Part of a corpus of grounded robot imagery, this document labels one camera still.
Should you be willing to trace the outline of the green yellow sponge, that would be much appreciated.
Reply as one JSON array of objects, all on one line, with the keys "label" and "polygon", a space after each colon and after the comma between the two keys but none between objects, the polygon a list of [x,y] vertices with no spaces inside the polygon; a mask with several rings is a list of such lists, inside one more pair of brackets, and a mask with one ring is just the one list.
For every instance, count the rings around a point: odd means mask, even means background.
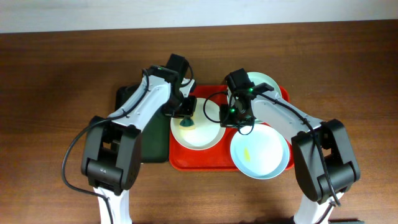
[{"label": "green yellow sponge", "polygon": [[192,117],[185,117],[179,122],[179,127],[182,130],[193,130],[195,129],[195,122]]}]

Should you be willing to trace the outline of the white plate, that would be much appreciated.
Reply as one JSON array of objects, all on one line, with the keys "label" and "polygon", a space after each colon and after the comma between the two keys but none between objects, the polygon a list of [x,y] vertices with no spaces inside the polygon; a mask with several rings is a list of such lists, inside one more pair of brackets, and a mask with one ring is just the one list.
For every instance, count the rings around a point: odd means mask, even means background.
[{"label": "white plate", "polygon": [[226,128],[210,121],[203,112],[205,98],[197,98],[197,105],[193,114],[193,127],[183,128],[182,119],[172,118],[170,128],[175,140],[191,150],[202,151],[215,146],[224,136]]}]

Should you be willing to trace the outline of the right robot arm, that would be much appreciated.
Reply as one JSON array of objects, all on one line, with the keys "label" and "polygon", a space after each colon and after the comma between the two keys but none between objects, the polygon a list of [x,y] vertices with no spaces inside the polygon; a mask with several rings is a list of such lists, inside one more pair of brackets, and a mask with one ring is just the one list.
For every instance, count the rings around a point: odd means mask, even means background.
[{"label": "right robot arm", "polygon": [[229,84],[228,104],[222,105],[222,126],[242,130],[259,119],[290,141],[295,176],[303,199],[289,223],[328,223],[340,198],[361,172],[341,121],[322,121],[300,111],[268,84]]}]

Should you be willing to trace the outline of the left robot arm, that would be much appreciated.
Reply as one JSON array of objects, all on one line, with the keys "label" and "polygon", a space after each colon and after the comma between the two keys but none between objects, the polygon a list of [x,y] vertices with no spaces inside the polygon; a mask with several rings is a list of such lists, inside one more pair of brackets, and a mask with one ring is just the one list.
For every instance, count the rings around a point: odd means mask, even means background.
[{"label": "left robot arm", "polygon": [[158,110],[172,118],[193,115],[196,99],[190,64],[153,65],[129,98],[106,118],[93,117],[86,135],[81,173],[99,203],[101,223],[132,223],[129,190],[141,166],[142,135]]}]

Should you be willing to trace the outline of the dark green tray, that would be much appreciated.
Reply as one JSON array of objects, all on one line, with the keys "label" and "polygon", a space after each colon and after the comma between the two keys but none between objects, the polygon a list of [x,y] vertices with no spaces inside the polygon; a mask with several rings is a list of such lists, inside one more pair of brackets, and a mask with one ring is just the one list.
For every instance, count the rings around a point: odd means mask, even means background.
[{"label": "dark green tray", "polygon": [[169,160],[170,118],[159,108],[142,135],[142,163],[163,163]]}]

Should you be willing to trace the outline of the mint green plate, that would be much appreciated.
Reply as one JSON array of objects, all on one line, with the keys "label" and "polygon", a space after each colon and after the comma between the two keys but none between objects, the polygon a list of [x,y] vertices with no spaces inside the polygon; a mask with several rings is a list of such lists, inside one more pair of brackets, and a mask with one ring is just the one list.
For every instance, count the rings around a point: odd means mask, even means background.
[{"label": "mint green plate", "polygon": [[279,85],[270,76],[260,72],[248,72],[248,77],[255,85],[266,83],[272,86],[279,96],[282,96]]}]

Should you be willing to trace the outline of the light blue plate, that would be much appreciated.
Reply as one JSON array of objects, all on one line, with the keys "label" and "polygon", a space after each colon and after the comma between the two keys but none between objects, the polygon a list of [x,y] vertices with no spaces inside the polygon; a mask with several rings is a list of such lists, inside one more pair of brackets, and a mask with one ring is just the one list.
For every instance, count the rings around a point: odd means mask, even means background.
[{"label": "light blue plate", "polygon": [[291,159],[285,138],[265,124],[246,126],[230,143],[234,165],[253,179],[272,179],[286,170]]}]

